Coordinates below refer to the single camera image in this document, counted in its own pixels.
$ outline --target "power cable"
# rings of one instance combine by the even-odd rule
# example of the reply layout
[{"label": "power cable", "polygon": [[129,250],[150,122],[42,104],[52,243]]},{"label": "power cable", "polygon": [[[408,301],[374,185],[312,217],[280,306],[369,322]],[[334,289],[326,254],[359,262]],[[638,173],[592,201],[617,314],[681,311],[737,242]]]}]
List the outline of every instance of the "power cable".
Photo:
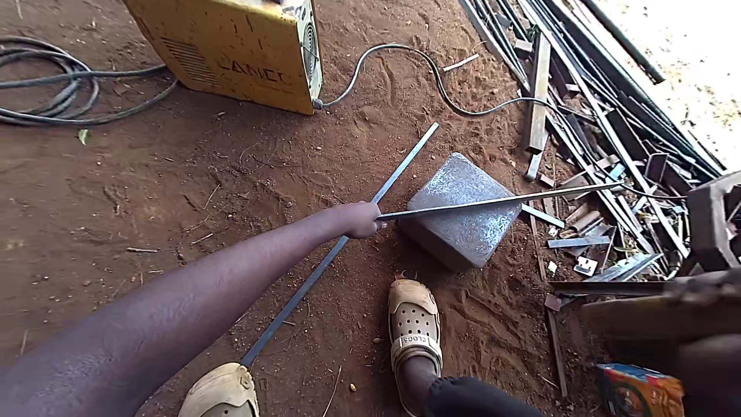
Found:
[{"label": "power cable", "polygon": [[[471,116],[471,117],[486,116],[487,114],[491,114],[491,113],[493,113],[495,111],[500,110],[501,108],[503,108],[503,107],[505,107],[507,105],[514,104],[514,103],[517,103],[517,102],[536,102],[538,104],[544,105],[545,107],[547,107],[551,111],[553,111],[554,114],[556,114],[556,117],[559,118],[559,121],[561,122],[562,128],[568,129],[572,133],[572,136],[573,137],[576,137],[576,131],[566,121],[565,116],[561,113],[561,111],[558,109],[558,107],[556,107],[555,105],[552,105],[551,103],[549,103],[549,102],[547,102],[545,100],[537,99],[537,98],[534,98],[534,97],[517,97],[515,99],[507,100],[506,102],[503,102],[503,103],[498,104],[498,105],[496,105],[496,106],[494,106],[492,108],[489,108],[488,110],[483,110],[483,111],[468,111],[468,110],[465,110],[463,108],[460,108],[455,102],[453,102],[453,100],[448,95],[448,92],[445,90],[445,85],[442,83],[442,75],[440,74],[440,70],[438,69],[437,64],[435,63],[435,61],[432,60],[432,58],[428,54],[420,51],[419,49],[416,49],[416,48],[411,47],[411,46],[401,45],[401,44],[395,44],[395,43],[394,44],[376,45],[376,46],[371,47],[368,50],[366,50],[360,56],[360,58],[358,59],[358,63],[355,66],[355,72],[353,73],[353,77],[350,80],[350,83],[348,84],[348,87],[345,89],[345,91],[343,91],[339,96],[337,96],[337,98],[335,98],[335,99],[333,99],[333,100],[331,100],[329,102],[326,102],[326,103],[323,102],[320,99],[315,99],[314,100],[314,103],[313,103],[314,104],[314,108],[316,108],[318,110],[322,110],[322,109],[328,108],[328,107],[330,107],[332,105],[335,105],[338,102],[340,102],[340,100],[344,99],[350,93],[350,91],[353,89],[353,87],[355,86],[355,83],[357,82],[357,79],[358,79],[358,75],[360,74],[360,70],[362,68],[362,64],[365,61],[365,59],[369,55],[371,55],[372,53],[374,53],[374,52],[376,52],[378,50],[383,50],[383,49],[402,49],[402,50],[408,50],[410,52],[414,52],[414,53],[417,53],[420,56],[422,56],[422,58],[425,59],[425,61],[430,65],[430,68],[432,69],[432,74],[435,77],[435,83],[436,83],[436,86],[437,86],[437,90],[440,93],[440,96],[442,97],[442,101],[445,102],[445,104],[448,107],[450,107],[453,111],[455,111],[457,114],[460,114],[462,116]],[[585,152],[585,154],[587,154],[587,156],[591,160],[591,162],[595,166],[597,166],[597,168],[599,168],[600,171],[602,171],[603,174],[609,176],[609,173],[604,168],[601,168],[601,167],[599,167],[597,165],[596,160],[594,160],[594,158],[589,154],[589,152]],[[635,188],[629,187],[626,184],[622,184],[621,187],[623,187],[625,190],[627,190],[627,191],[629,191],[631,193],[637,194],[639,196],[650,197],[650,198],[654,198],[656,200],[685,200],[687,198],[687,197],[669,197],[669,196],[659,196],[659,195],[654,195],[654,194],[648,194],[648,193],[645,193],[643,191],[638,191]]]},{"label": "power cable", "polygon": [[[133,108],[107,116],[79,119],[78,117],[87,113],[98,99],[100,94],[99,78],[146,76],[166,69],[165,65],[157,65],[144,70],[134,71],[93,71],[85,63],[70,55],[66,50],[50,43],[24,36],[0,36],[0,68],[21,59],[44,59],[61,68],[64,73],[36,79],[0,82],[0,89],[28,88],[64,81],[69,81],[69,83],[52,99],[49,99],[36,108],[14,111],[9,108],[0,107],[0,122],[6,122],[12,125],[101,125],[123,119],[126,116],[152,107],[162,101],[178,85],[176,80],[152,99]],[[82,104],[75,105],[74,102],[76,101],[83,80],[90,84],[90,95]]]}]

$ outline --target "welding machine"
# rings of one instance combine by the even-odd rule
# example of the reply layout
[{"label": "welding machine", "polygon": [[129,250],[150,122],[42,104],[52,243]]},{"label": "welding machine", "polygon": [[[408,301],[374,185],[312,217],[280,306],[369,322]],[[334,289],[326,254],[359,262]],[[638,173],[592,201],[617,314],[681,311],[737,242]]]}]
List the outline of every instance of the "welding machine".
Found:
[{"label": "welding machine", "polygon": [[124,0],[188,88],[313,114],[322,64],[312,0]]}]

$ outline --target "ventilation slot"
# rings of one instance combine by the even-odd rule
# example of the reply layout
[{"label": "ventilation slot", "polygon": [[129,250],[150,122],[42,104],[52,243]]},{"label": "ventilation slot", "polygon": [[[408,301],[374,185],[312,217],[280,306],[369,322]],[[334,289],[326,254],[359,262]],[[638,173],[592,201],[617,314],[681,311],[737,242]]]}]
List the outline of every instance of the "ventilation slot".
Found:
[{"label": "ventilation slot", "polygon": [[311,23],[307,24],[306,29],[304,29],[304,42],[302,47],[304,48],[304,68],[306,70],[306,77],[309,78],[309,83],[311,83],[314,78],[316,62],[319,61],[319,47],[316,43],[314,26]]},{"label": "ventilation slot", "polygon": [[162,41],[175,59],[178,60],[178,63],[185,69],[185,73],[190,79],[219,85],[219,80],[211,72],[206,59],[198,52],[198,48],[195,45],[167,38],[162,38]]}]

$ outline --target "dirt ground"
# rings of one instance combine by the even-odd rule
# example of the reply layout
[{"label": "dirt ground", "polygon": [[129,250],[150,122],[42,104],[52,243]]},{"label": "dirt ground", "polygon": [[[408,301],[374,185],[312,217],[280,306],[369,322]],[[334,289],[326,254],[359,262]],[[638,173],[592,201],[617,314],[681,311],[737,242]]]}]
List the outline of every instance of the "dirt ground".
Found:
[{"label": "dirt ground", "polygon": [[[0,33],[52,42],[95,69],[159,62],[117,0],[21,0],[19,6],[23,19],[13,1],[0,4]],[[324,99],[345,88],[370,45],[413,45],[442,66],[471,55],[479,43],[454,0],[317,0],[316,7]],[[516,83],[504,66],[481,46],[475,49],[481,59],[446,75],[453,99],[480,110],[515,97]],[[41,64],[17,64],[0,78],[46,73]],[[99,107],[130,107],[166,87],[166,78],[103,82]],[[3,91],[0,99],[24,108],[48,94]],[[28,351],[169,269],[324,207],[370,199],[432,122],[441,128],[381,202],[382,211],[403,209],[454,151],[514,193],[541,191],[522,179],[528,164],[517,148],[523,110],[515,105],[479,119],[457,116],[438,97],[421,60],[393,51],[369,58],[353,93],[314,116],[180,87],[143,114],[91,128],[87,146],[74,128],[0,125],[1,364],[19,356],[24,334]],[[552,172],[552,148],[545,161],[553,177],[569,175]],[[176,416],[198,378],[238,361],[331,244],[272,285],[139,415]],[[545,256],[546,262],[553,257]],[[558,261],[558,278],[566,279],[569,261]],[[461,275],[446,272],[395,226],[350,242],[291,316],[296,325],[284,325],[258,357],[253,375],[262,415],[321,415],[340,365],[329,416],[402,414],[388,359],[386,308],[388,286],[402,270],[429,285],[438,300],[444,375],[476,376],[554,415],[602,412],[593,365],[606,358],[580,326],[576,306],[559,315],[569,401],[559,400],[546,381],[556,381],[542,308],[548,289],[537,274],[529,222],[518,220],[486,268]],[[383,340],[374,344],[374,338]]]}]

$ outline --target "forearm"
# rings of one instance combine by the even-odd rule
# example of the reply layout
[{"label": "forearm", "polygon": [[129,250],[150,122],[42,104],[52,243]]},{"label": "forearm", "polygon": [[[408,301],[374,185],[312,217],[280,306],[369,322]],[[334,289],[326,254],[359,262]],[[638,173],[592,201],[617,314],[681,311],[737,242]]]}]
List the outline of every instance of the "forearm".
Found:
[{"label": "forearm", "polygon": [[[54,407],[59,415],[133,415],[275,279],[321,243],[343,234],[344,225],[332,217],[331,210],[321,211],[130,293],[21,358],[0,382],[0,398],[33,404],[37,414]],[[30,415],[29,408],[22,409]]]}]

